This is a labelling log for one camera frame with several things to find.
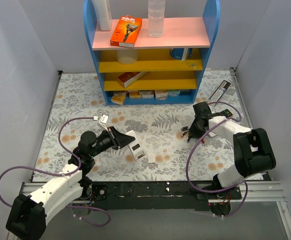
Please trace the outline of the white remote control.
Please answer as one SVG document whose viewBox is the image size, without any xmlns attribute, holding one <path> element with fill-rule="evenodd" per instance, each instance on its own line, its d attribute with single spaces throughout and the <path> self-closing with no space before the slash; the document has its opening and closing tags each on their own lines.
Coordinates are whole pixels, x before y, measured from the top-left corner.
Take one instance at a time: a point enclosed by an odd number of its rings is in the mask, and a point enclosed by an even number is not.
<svg viewBox="0 0 291 240">
<path fill-rule="evenodd" d="M 126 133 L 128 136 L 134 137 L 134 141 L 128 144 L 128 148 L 133 155 L 135 161 L 140 161 L 143 157 L 146 156 L 144 148 L 141 146 L 141 143 L 136 135 L 134 130 L 130 130 Z"/>
</svg>

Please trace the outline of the white battery cover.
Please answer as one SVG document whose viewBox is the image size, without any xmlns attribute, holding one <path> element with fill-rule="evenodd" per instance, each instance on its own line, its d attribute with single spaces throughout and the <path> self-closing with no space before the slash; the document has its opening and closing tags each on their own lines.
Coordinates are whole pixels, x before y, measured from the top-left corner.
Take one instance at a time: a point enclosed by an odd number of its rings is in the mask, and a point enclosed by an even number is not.
<svg viewBox="0 0 291 240">
<path fill-rule="evenodd" d="M 156 162 L 156 156 L 154 153 L 149 153 L 148 154 L 148 163 L 149 164 L 154 164 Z"/>
</svg>

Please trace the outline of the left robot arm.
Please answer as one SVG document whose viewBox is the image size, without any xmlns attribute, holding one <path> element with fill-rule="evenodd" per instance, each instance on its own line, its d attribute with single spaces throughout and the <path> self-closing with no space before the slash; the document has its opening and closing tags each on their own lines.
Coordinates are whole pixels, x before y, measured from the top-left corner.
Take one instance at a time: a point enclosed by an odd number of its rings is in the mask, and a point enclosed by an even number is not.
<svg viewBox="0 0 291 240">
<path fill-rule="evenodd" d="M 76 199 L 87 200 L 92 194 L 91 180 L 86 176 L 95 165 L 94 157 L 112 148 L 131 147 L 137 137 L 133 130 L 121 133 L 113 126 L 99 136 L 84 132 L 73 155 L 63 169 L 29 195 L 20 194 L 13 201 L 6 229 L 21 240 L 38 240 L 48 223 Z"/>
</svg>

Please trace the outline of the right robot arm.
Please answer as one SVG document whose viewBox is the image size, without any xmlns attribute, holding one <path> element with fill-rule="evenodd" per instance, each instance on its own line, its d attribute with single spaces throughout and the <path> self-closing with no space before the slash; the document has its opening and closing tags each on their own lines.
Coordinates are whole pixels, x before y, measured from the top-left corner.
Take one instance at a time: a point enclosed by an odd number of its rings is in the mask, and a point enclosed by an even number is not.
<svg viewBox="0 0 291 240">
<path fill-rule="evenodd" d="M 261 174 L 276 167 L 276 158 L 266 130 L 263 128 L 244 127 L 239 119 L 222 112 L 213 113 L 206 101 L 193 105 L 194 121 L 188 130 L 188 139 L 197 139 L 197 143 L 190 151 L 186 161 L 185 175 L 189 185 L 197 192 L 213 194 L 218 199 L 225 198 L 230 190 L 239 183 L 256 174 Z M 214 133 L 232 144 L 234 164 L 213 177 L 211 185 L 204 188 L 197 187 L 189 176 L 191 157 L 202 140 Z"/>
</svg>

